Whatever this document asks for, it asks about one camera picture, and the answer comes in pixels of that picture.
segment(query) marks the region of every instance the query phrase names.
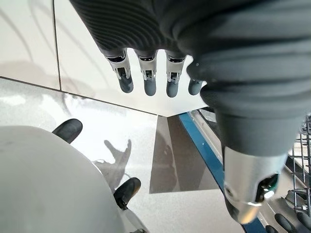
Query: robotic hand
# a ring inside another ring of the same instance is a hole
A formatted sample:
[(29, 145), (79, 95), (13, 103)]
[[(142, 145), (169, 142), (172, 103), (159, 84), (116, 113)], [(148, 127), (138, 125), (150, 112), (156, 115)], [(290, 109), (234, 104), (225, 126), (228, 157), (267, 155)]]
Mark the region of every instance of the robotic hand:
[[(70, 1), (124, 92), (133, 89), (126, 48), (135, 49), (150, 96), (158, 49), (167, 51), (170, 97), (185, 54), (193, 57), (189, 92), (207, 82), (200, 94), (221, 131), (228, 211), (241, 224), (251, 222), (274, 194), (310, 110), (311, 1)], [(122, 52), (110, 56), (114, 51)]]

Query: dishwasher rack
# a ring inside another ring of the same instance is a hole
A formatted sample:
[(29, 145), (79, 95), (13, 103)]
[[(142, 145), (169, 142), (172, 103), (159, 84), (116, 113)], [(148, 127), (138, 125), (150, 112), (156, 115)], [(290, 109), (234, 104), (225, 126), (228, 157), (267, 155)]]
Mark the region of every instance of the dishwasher rack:
[[(307, 115), (300, 128), (292, 154), (292, 175), (295, 212), (304, 212), (311, 217), (311, 114)], [(297, 187), (297, 182), (303, 183), (303, 188)], [(297, 197), (304, 199), (304, 204), (298, 204)]]

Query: white wall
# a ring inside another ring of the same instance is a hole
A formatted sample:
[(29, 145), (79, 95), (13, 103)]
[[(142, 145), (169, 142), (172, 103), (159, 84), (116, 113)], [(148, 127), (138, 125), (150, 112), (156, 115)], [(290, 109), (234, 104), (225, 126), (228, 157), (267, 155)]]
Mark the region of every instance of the white wall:
[(0, 76), (59, 89), (51, 0), (1, 0)]
[[(173, 116), (205, 106), (200, 96), (188, 93), (187, 57), (175, 98), (166, 94), (166, 58), (157, 55), (156, 94), (144, 92), (138, 59), (128, 49), (134, 82), (132, 93), (121, 91), (109, 62), (69, 0), (55, 0), (57, 45), (62, 91), (109, 103)], [(51, 0), (2, 0), (0, 2), (0, 76), (60, 89)]]

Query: blue edge strip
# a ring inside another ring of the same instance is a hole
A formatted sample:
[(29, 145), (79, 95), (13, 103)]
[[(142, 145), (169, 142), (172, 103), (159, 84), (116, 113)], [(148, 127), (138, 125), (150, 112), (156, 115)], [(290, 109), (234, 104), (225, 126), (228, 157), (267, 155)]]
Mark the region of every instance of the blue edge strip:
[[(203, 138), (200, 131), (192, 121), (191, 117), (187, 113), (183, 113), (179, 115), (179, 118), (184, 125), (186, 131), (188, 132), (189, 136), (191, 137), (192, 141), (194, 142), (195, 146), (197, 147), (198, 151), (200, 152), (202, 158), (204, 159), (207, 167), (212, 173), (221, 191), (224, 192), (223, 165), (217, 159), (215, 153), (210, 148), (206, 140)], [(266, 233), (266, 230), (264, 229), (258, 218), (256, 218), (253, 222), (249, 224), (241, 226), (247, 233)]]

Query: black robotic finger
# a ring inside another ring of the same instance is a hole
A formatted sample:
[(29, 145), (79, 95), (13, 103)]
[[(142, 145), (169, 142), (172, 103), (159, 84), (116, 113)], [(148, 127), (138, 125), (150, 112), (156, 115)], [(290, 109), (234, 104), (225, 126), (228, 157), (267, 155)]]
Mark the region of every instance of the black robotic finger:
[(267, 233), (278, 233), (278, 231), (273, 226), (270, 226), (270, 225), (266, 226), (266, 232)]
[(71, 143), (81, 133), (82, 128), (81, 121), (69, 119), (59, 125), (52, 133), (59, 136), (65, 142)]
[(297, 233), (295, 226), (282, 214), (274, 215), (277, 223), (283, 227), (288, 233)]
[(298, 212), (297, 219), (304, 225), (308, 230), (311, 231), (311, 217), (306, 215), (305, 213)]
[(130, 199), (139, 191), (141, 182), (138, 178), (132, 177), (124, 182), (113, 194), (117, 205), (125, 210)]

